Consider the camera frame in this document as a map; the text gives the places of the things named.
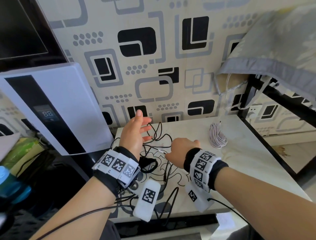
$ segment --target water bottle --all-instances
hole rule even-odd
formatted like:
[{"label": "water bottle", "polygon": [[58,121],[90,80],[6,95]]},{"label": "water bottle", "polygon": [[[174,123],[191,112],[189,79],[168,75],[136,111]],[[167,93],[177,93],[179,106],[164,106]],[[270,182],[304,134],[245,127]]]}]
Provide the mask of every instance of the water bottle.
[{"label": "water bottle", "polygon": [[31,187],[20,182],[13,176],[9,169],[0,166],[0,197],[10,199],[12,204],[17,204],[26,199],[31,193]]}]

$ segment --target white marble table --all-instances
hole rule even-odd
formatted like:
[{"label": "white marble table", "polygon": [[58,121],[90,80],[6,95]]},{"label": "white marble table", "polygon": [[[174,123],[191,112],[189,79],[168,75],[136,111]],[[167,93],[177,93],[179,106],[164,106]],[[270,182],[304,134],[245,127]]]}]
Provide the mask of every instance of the white marble table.
[{"label": "white marble table", "polygon": [[[177,137],[186,137],[192,141],[198,139],[204,150],[208,150],[222,157],[222,160],[225,161],[231,168],[310,200],[301,187],[291,178],[291,176],[282,168],[269,151],[236,115],[225,116],[221,120],[223,133],[228,139],[228,144],[221,149],[213,148],[209,143],[208,136],[209,127],[211,123],[218,121],[217,117],[163,123],[162,135],[164,133],[168,133],[173,139]],[[122,129],[123,128],[118,129],[116,137],[120,137]],[[114,143],[114,146],[117,146],[118,143],[119,141],[117,140]],[[170,139],[169,137],[165,137],[158,142],[151,143],[150,145],[170,146]],[[159,166],[152,174],[144,174],[142,181],[152,178],[160,181],[160,184],[163,184],[163,173],[165,171],[167,161],[164,158],[164,155],[160,152],[157,152],[154,149],[151,152],[152,153],[150,153],[147,157],[155,157]],[[185,192],[184,185],[188,182],[187,174],[188,173],[183,169],[178,169],[175,166],[172,167],[168,184],[164,191],[164,196],[162,199],[157,201],[156,208],[159,208],[159,206],[157,206],[159,203],[161,207],[173,189],[178,186],[179,193],[172,209],[171,217],[201,214],[195,209],[193,202]],[[211,191],[211,194],[215,199],[232,207],[232,205],[218,192]],[[228,211],[228,208],[215,202],[203,214]],[[110,215],[110,218],[113,222],[138,220],[136,217],[131,217],[131,210],[129,208],[118,208],[112,215]]]}]

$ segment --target coiled white cable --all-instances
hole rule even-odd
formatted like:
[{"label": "coiled white cable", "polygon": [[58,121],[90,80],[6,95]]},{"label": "coiled white cable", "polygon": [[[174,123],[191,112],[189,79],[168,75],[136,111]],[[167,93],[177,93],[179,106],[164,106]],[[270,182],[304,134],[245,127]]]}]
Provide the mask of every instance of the coiled white cable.
[{"label": "coiled white cable", "polygon": [[215,148],[222,148],[227,144],[227,138],[221,132],[221,121],[210,126],[210,143]]}]

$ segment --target wall socket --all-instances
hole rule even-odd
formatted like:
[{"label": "wall socket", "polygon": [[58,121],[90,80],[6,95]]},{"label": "wall socket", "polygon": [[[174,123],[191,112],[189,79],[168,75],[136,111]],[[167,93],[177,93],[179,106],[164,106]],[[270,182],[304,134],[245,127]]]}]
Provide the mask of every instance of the wall socket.
[{"label": "wall socket", "polygon": [[253,105],[251,105],[250,108],[249,108],[249,111],[248,111],[246,119],[247,120],[255,119],[258,116],[261,108],[262,108],[262,104],[253,104]]}]

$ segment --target patterned wallpaper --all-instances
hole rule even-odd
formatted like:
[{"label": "patterned wallpaper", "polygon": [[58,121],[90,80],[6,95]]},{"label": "patterned wallpaper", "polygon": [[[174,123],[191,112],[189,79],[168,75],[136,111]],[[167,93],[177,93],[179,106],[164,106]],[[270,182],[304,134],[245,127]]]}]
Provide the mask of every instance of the patterned wallpaper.
[{"label": "patterned wallpaper", "polygon": [[[137,109],[155,123],[225,111],[214,73],[266,11],[301,0],[38,0],[70,62],[79,62],[110,129]],[[245,85],[227,94],[240,101]],[[300,96],[287,94],[309,105]],[[252,125],[262,135],[314,130],[266,96]],[[24,133],[23,115],[2,94],[0,124]]]}]

